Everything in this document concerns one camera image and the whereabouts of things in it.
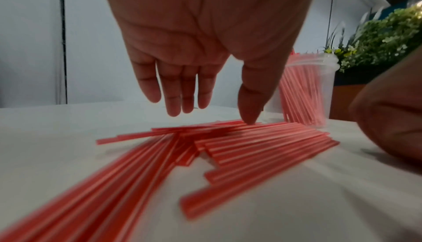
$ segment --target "container filled with straws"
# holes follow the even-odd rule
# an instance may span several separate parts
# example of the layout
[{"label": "container filled with straws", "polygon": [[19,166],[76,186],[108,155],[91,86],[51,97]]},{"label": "container filled with straws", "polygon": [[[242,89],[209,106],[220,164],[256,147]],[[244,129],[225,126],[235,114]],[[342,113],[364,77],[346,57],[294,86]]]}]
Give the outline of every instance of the container filled with straws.
[{"label": "container filled with straws", "polygon": [[322,128],[330,115],[335,71],[340,66],[332,54],[292,54],[273,97],[265,105],[263,122],[274,122],[271,113],[284,120]]}]

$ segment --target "skin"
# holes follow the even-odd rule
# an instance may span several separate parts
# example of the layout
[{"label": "skin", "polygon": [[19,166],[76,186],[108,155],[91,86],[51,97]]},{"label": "skin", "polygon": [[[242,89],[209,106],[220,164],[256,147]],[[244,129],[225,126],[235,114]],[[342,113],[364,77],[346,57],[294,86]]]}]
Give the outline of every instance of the skin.
[{"label": "skin", "polygon": [[369,83],[350,107],[372,141],[413,163],[422,161],[421,75],[422,46]]},{"label": "skin", "polygon": [[[139,86],[167,112],[209,105],[230,54],[244,61],[238,107],[253,124],[271,98],[311,0],[108,0]],[[156,70],[161,80],[158,84]]]}]

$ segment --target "tabletop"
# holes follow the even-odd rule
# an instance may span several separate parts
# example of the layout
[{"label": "tabletop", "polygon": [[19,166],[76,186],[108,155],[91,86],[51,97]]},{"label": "tabletop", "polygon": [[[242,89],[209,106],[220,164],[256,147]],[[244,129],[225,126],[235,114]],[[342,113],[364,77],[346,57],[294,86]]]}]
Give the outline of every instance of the tabletop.
[{"label": "tabletop", "polygon": [[[281,115],[265,115],[280,120]],[[163,105],[92,103],[0,109],[0,229],[25,216],[133,146],[95,139],[239,119],[211,106],[175,118]],[[175,168],[145,210],[134,241],[422,241],[422,173],[383,153],[356,123],[329,120],[341,144],[189,222],[181,196],[207,185],[198,158]]]}]

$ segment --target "pile of red straws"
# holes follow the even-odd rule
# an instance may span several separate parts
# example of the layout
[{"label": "pile of red straws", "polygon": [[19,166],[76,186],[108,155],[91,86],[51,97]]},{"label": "pile of red straws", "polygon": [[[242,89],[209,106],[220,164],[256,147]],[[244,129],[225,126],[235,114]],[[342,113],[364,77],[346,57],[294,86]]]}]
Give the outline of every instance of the pile of red straws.
[{"label": "pile of red straws", "polygon": [[218,168],[210,186],[182,197],[196,218],[338,142],[298,123],[242,121],[156,128],[98,144],[150,137],[0,235],[0,242],[128,241],[152,194],[175,166],[188,166],[205,151]]},{"label": "pile of red straws", "polygon": [[306,126],[325,126],[324,98],[318,65],[287,65],[280,81],[284,120]]}]

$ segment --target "green plant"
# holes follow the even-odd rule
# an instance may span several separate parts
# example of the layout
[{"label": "green plant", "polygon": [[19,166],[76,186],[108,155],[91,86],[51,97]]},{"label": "green plant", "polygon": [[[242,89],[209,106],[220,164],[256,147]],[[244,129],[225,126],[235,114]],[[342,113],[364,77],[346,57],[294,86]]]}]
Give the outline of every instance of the green plant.
[{"label": "green plant", "polygon": [[332,43],[325,47],[339,58],[341,72],[358,65],[394,65],[422,44],[422,8],[397,9],[383,20],[368,21],[345,46],[343,36],[344,31],[337,49]]}]

